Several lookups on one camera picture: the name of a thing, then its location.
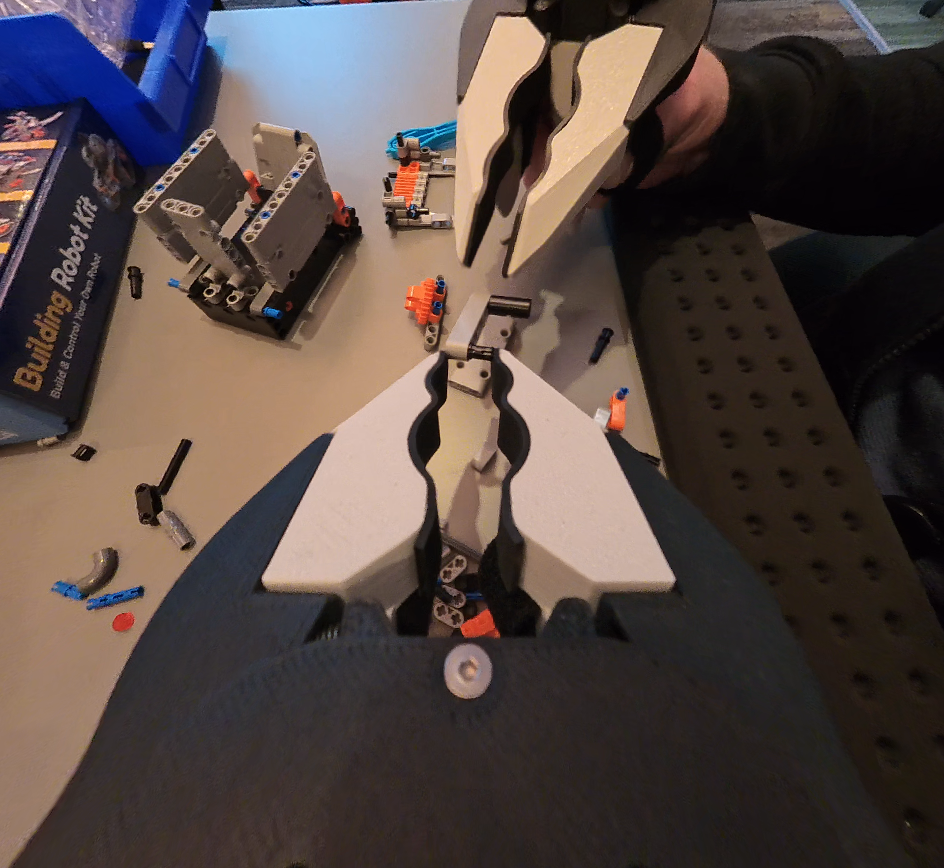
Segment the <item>grey elbow piece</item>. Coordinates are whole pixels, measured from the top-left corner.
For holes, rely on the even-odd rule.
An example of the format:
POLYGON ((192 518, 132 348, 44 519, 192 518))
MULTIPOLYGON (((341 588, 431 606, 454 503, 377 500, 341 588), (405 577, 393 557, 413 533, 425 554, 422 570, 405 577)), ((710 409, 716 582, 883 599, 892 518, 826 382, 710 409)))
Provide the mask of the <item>grey elbow piece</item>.
POLYGON ((112 547, 104 547, 95 552, 91 569, 84 577, 75 581, 80 595, 87 597, 105 587, 116 574, 119 561, 119 553, 112 547))

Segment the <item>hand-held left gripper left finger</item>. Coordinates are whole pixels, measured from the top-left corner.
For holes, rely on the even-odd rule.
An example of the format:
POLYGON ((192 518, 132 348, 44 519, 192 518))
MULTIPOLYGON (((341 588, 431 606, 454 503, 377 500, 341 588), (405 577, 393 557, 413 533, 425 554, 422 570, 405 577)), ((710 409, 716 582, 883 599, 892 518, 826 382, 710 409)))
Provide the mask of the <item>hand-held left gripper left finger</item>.
POLYGON ((332 432, 324 456, 264 571, 273 592, 374 602, 391 615, 419 587, 414 544, 428 481, 408 437, 431 406, 428 356, 332 432))

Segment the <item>person's right forearm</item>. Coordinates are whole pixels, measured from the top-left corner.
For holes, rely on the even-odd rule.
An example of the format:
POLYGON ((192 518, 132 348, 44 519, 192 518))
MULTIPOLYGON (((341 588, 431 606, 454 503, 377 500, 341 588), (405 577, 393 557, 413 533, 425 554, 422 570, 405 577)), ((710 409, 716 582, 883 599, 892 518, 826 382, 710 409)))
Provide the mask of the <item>person's right forearm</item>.
POLYGON ((842 235, 942 225, 942 42, 852 58, 786 36, 719 58, 729 106, 693 176, 699 188, 842 235))

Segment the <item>orange connector block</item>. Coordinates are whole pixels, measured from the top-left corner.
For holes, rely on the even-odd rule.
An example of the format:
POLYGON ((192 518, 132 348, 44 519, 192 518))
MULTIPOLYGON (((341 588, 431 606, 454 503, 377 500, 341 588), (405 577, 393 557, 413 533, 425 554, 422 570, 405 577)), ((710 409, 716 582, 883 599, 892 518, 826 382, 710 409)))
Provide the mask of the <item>orange connector block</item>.
POLYGON ((446 295, 447 285, 442 274, 428 277, 407 290, 404 308, 415 317, 428 352, 435 351, 439 345, 446 295))

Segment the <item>person's right hand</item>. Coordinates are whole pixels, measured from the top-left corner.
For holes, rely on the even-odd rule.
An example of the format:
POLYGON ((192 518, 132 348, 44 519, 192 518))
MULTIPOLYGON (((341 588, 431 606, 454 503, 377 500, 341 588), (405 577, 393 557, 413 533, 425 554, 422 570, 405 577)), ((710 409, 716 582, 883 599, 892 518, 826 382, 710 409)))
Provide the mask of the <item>person's right hand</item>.
POLYGON ((707 159, 712 138, 725 120, 730 97, 728 75, 707 47, 685 81, 655 109, 658 150, 640 181, 653 189, 693 173, 707 159))

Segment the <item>grey black robot model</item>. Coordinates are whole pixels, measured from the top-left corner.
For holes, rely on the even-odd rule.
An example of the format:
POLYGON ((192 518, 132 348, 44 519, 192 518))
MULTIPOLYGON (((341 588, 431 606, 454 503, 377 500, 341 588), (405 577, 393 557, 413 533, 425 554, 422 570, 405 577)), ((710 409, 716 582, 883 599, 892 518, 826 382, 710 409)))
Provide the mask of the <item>grey black robot model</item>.
POLYGON ((264 122, 252 133, 256 171, 206 129, 134 211, 186 266, 172 288, 210 319, 284 341, 362 230, 313 137, 264 122))

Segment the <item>light grey panel piece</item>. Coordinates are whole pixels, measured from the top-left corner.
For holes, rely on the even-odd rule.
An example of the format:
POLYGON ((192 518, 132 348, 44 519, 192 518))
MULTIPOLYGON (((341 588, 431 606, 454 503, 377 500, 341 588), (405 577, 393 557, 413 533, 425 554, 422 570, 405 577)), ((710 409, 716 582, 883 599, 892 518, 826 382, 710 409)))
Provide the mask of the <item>light grey panel piece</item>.
MULTIPOLYGON (((511 317, 487 316, 478 336, 476 345, 505 348, 511 341, 515 319, 511 317)), ((470 358, 466 361, 452 360, 449 364, 448 383, 455 390, 463 391, 481 398, 488 390, 491 381, 491 361, 470 358)))

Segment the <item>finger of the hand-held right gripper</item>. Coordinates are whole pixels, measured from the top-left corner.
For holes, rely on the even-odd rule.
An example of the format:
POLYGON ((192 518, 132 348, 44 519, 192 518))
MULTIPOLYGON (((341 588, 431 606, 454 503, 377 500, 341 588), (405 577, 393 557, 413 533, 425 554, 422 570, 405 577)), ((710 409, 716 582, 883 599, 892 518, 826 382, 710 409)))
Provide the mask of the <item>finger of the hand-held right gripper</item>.
POLYGON ((528 189, 503 267, 510 276, 579 211, 620 166, 629 129, 626 117, 663 29, 624 25, 589 41, 576 61, 576 104, 549 136, 541 174, 528 189))
POLYGON ((455 172, 457 255, 472 265, 513 154, 512 106, 545 62, 548 38, 527 16, 497 16, 458 106, 455 172))

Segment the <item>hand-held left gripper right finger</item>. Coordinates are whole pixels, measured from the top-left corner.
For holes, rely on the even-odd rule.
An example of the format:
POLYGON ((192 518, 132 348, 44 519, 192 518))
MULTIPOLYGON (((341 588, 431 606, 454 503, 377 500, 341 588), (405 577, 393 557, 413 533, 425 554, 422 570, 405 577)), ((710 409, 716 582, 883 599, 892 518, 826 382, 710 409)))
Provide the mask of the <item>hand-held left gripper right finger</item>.
POLYGON ((500 357, 510 382, 501 421, 527 428, 528 446, 502 448, 512 465, 504 484, 520 564, 506 558, 503 580, 542 612, 565 599, 595 607, 605 593, 670 591, 676 577, 597 423, 514 356, 500 357))

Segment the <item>black angled axle piece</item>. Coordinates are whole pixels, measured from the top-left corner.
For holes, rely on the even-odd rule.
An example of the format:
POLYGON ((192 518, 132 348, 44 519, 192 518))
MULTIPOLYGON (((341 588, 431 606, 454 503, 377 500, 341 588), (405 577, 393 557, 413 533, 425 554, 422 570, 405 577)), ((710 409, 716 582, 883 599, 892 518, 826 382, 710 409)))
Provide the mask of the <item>black angled axle piece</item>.
POLYGON ((134 496, 140 523, 159 526, 159 514, 163 511, 163 498, 174 484, 192 445, 192 441, 188 438, 183 438, 180 441, 158 485, 141 483, 135 487, 134 496))

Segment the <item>blue storage bin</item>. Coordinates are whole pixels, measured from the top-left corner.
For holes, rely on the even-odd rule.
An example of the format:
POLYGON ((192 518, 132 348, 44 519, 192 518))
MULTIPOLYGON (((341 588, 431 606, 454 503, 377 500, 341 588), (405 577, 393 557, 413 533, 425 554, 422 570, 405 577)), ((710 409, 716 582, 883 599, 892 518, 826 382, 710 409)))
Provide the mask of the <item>blue storage bin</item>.
POLYGON ((1 106, 86 99, 142 166, 176 160, 195 104, 211 0, 138 0, 130 36, 153 43, 120 68, 65 17, 1 23, 1 106))

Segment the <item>blue robot kit box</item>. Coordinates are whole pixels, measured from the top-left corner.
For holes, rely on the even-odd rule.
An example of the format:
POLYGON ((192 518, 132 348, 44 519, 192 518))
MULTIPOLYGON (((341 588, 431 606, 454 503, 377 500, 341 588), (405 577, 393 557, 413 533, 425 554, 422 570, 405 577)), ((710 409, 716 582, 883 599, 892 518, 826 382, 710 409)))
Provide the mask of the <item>blue robot kit box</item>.
POLYGON ((2 111, 3 447, 82 416, 143 184, 87 101, 2 111))

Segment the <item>grey beam with black pin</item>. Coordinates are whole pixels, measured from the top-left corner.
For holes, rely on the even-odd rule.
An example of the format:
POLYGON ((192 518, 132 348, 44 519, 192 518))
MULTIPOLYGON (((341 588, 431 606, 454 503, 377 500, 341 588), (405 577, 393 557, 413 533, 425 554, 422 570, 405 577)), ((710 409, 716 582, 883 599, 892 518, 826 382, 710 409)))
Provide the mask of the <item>grey beam with black pin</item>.
POLYGON ((489 317, 528 319, 531 306, 530 298, 479 293, 470 297, 463 314, 479 325, 489 317))

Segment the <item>small orange grey subassembly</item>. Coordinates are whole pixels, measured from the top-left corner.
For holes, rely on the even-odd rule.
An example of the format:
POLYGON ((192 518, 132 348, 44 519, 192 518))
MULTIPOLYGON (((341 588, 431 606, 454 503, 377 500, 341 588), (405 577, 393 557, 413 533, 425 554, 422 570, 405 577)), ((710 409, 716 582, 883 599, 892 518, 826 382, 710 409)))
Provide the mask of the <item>small orange grey subassembly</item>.
POLYGON ((455 145, 457 123, 396 132, 386 154, 396 162, 383 178, 384 219, 392 231, 402 228, 451 229, 452 216, 430 210, 427 199, 434 178, 454 178, 455 158, 442 149, 455 145))

